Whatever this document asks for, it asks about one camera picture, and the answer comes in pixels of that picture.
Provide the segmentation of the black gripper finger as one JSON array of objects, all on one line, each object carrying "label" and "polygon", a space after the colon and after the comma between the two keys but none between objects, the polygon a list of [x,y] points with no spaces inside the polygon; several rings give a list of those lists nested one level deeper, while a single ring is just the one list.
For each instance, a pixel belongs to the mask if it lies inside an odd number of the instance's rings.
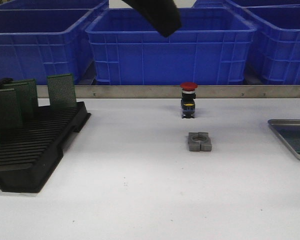
[{"label": "black gripper finger", "polygon": [[181,14],[173,0],[124,0],[138,11],[163,37],[182,27]]}]

